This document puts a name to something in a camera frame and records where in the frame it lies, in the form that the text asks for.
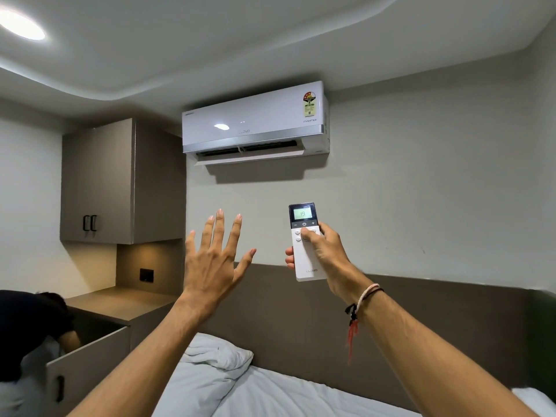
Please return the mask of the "white wall air conditioner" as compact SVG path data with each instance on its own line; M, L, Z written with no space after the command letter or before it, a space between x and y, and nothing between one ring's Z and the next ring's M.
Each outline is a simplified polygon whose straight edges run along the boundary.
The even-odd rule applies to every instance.
M303 116L303 96L316 94L316 115ZM322 81L185 111L183 152L198 166L330 153L329 103Z

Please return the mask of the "person's right hand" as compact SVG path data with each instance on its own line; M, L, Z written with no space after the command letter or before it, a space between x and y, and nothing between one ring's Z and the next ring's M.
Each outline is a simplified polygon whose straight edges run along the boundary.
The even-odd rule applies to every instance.
M348 258L340 235L337 233L337 246L314 248L317 259L326 273L330 290L342 299L347 306L356 305L359 309L372 297L384 294L378 284L365 276Z

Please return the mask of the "grey wall cabinet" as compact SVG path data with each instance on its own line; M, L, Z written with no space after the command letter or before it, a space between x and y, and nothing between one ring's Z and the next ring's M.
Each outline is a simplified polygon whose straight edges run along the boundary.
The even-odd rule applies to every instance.
M137 119L62 137L62 242L134 245L184 237L182 140ZM84 215L97 231L84 232Z

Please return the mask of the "brown padded headboard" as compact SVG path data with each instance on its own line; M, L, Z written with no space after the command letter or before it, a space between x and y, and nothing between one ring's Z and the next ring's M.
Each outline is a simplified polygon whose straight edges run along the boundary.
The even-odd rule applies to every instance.
M556 403L556 294L544 290L372 275L392 299L507 387ZM351 363L346 305L324 280L252 265L201 332L254 353L255 366L416 411L371 336Z

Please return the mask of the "person's left hand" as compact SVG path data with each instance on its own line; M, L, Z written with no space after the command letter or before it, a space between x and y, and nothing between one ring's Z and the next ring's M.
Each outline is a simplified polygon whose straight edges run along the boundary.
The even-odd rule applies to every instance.
M186 267L184 277L182 298L188 314L192 315L198 322L207 320L216 311L221 301L239 284L231 284L232 259L230 250L236 250L237 252L242 215L238 214L234 218L227 243L225 244L223 239L222 252L219 256L211 254L213 220L215 217L216 214L207 219L201 231L200 245L196 246L196 259L195 263L192 264L194 266Z

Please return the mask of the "person's left forearm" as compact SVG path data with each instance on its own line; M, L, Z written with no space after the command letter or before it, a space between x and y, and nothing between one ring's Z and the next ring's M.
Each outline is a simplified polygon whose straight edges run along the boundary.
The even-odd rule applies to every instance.
M215 303L184 293L167 316L67 417L151 417Z

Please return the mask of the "white crumpled pillow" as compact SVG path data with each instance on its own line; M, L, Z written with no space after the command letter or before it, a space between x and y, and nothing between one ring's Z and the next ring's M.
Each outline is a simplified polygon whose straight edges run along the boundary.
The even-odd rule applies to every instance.
M252 351L229 341L196 334L179 359L152 417L212 417L253 358Z

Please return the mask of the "round ceiling light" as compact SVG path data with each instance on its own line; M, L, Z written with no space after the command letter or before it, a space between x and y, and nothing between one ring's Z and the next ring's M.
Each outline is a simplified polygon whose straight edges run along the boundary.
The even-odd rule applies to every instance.
M44 41L46 39L46 33L39 24L7 7L0 7L0 27L27 40Z

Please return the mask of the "person's right forearm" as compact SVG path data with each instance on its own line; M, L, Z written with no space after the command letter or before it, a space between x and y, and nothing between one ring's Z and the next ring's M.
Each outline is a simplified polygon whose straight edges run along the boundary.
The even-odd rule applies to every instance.
M539 417L475 361L410 315L386 293L350 317L348 343L364 322L423 417Z

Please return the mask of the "white air conditioner remote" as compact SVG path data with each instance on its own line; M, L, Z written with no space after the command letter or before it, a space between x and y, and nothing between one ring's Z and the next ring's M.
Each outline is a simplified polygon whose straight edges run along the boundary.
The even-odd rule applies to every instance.
M315 203L304 202L288 207L295 274L298 282L325 280L326 273L316 257L313 245L302 238L303 227L319 230Z

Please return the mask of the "white bed sheet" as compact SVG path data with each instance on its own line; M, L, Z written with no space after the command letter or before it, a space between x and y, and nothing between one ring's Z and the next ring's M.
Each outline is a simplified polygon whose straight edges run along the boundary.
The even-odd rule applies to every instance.
M421 417L421 414L250 366L212 417Z

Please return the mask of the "grey side desk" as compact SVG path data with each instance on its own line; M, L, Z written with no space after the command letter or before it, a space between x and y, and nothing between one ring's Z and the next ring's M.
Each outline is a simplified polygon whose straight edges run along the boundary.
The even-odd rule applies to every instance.
M130 347L134 350L166 317L177 300L164 295L124 287L109 287L66 299L72 309L130 328Z

